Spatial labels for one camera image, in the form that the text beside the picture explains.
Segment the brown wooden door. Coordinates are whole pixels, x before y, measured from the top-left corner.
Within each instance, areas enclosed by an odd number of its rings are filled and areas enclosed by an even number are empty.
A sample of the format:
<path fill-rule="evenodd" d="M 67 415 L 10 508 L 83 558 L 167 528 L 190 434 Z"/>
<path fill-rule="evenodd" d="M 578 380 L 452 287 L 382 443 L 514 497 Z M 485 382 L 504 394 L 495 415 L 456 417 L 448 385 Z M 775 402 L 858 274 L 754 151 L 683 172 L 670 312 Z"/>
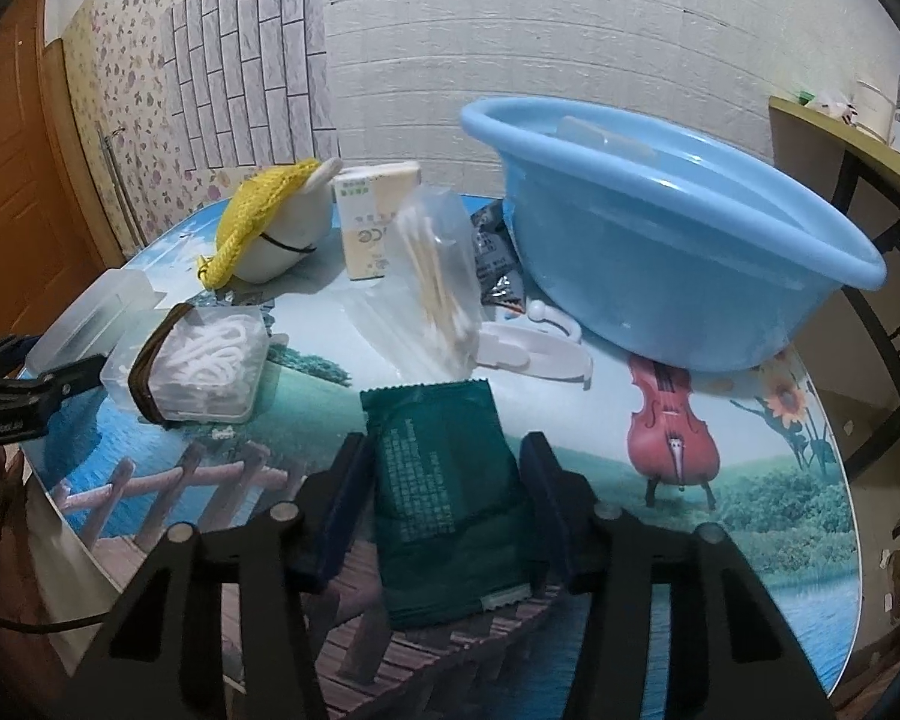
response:
<path fill-rule="evenodd" d="M 0 338 L 43 332 L 105 270 L 41 93 L 45 0 L 0 20 Z"/>

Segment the frosted clear plastic box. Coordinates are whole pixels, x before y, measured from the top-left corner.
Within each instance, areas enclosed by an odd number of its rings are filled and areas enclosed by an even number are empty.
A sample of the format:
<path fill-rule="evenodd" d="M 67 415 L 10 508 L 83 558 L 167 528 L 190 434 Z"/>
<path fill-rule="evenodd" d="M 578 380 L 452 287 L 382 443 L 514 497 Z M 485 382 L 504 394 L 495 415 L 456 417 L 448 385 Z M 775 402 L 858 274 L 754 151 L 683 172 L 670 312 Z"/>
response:
<path fill-rule="evenodd" d="M 103 271 L 41 335 L 25 358 L 25 369 L 40 376 L 89 356 L 108 356 L 137 316 L 164 298 L 144 271 Z"/>

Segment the light blue plastic basin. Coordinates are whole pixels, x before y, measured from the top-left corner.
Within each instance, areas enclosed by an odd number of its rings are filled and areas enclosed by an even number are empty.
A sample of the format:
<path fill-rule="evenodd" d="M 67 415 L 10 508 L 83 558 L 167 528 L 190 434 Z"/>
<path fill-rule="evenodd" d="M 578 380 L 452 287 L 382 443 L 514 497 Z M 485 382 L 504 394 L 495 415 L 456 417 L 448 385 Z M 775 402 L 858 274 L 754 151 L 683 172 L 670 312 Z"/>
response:
<path fill-rule="evenodd" d="M 743 371 L 784 351 L 842 278 L 873 278 L 808 188 L 690 128 L 571 99 L 482 98 L 528 277 L 634 355 Z"/>

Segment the grey foil sachet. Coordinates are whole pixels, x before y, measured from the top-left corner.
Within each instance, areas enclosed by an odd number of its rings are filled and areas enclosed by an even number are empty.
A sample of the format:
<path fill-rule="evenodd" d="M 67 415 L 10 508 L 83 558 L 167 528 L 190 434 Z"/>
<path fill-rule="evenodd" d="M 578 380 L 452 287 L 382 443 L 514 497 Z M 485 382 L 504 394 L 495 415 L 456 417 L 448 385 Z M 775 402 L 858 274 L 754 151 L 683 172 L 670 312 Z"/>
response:
<path fill-rule="evenodd" d="M 476 278 L 484 305 L 525 312 L 525 283 L 517 249 L 504 218 L 504 202 L 493 200 L 471 215 Z"/>

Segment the dark green snack packet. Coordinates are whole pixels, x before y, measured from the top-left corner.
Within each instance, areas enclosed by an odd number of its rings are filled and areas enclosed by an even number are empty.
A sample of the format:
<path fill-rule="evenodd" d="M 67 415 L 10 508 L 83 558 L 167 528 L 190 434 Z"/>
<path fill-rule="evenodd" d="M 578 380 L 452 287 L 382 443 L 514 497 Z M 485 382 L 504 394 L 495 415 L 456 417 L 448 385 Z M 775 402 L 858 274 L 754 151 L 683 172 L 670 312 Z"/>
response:
<path fill-rule="evenodd" d="M 530 598 L 546 562 L 489 383 L 374 388 L 361 405 L 390 628 L 448 626 Z"/>

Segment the yellow side table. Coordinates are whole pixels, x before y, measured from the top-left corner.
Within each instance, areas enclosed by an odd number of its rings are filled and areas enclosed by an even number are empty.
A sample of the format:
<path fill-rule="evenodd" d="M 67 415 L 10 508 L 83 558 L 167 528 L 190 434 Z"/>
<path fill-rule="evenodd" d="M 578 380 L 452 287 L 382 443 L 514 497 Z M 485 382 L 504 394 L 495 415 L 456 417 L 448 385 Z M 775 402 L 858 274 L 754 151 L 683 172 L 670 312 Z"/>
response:
<path fill-rule="evenodd" d="M 877 269 L 873 278 L 842 278 L 842 294 L 896 397 L 888 418 L 845 461 L 856 478 L 900 443 L 900 319 L 884 320 L 873 301 L 900 263 L 900 153 L 863 128 L 782 96 L 767 101 L 767 114 L 774 166 L 811 190 Z"/>

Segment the white plastic hook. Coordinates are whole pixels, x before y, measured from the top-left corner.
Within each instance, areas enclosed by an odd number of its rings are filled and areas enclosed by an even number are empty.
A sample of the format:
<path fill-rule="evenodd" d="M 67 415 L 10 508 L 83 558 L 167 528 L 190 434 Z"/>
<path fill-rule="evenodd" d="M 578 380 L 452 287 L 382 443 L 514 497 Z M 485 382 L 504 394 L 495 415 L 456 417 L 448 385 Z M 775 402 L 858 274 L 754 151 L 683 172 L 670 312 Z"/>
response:
<path fill-rule="evenodd" d="M 583 348 L 578 321 L 539 299 L 526 303 L 521 319 L 481 325 L 476 364 L 583 387 L 589 387 L 593 376 L 592 355 Z"/>

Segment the yellow mesh bag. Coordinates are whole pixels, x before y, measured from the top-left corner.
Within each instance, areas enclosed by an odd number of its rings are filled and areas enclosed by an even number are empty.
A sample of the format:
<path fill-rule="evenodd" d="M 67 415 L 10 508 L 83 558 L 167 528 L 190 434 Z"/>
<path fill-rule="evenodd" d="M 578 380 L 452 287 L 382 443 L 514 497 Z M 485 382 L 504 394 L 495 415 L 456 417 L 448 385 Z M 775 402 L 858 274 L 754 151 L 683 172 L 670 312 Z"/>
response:
<path fill-rule="evenodd" d="M 248 177 L 235 190 L 215 231 L 215 250 L 199 257 L 196 276 L 205 289 L 221 289 L 250 244 L 266 231 L 283 203 L 299 192 L 322 163 L 315 158 L 272 166 Z"/>

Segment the clear bag of cotton swabs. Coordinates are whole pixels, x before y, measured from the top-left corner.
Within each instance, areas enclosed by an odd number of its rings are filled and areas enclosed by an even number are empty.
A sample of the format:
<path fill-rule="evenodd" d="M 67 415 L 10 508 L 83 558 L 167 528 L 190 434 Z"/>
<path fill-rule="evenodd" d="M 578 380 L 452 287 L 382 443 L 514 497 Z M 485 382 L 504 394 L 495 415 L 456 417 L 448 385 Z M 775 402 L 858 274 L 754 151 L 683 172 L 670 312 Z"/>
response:
<path fill-rule="evenodd" d="M 378 283 L 341 298 L 368 346 L 406 383 L 452 382 L 476 367 L 482 324 L 473 225 L 450 188 L 419 185 L 386 231 Z"/>

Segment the white paper cup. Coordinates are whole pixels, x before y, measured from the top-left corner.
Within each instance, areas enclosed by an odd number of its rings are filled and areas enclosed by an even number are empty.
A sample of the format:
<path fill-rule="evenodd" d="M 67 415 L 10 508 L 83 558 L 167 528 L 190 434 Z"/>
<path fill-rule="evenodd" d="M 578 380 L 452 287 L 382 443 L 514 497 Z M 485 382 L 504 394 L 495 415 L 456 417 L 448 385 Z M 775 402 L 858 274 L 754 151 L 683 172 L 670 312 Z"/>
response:
<path fill-rule="evenodd" d="M 889 145 L 893 137 L 898 101 L 883 93 L 877 85 L 857 80 L 852 93 L 852 106 L 857 112 L 855 125 L 870 137 Z"/>

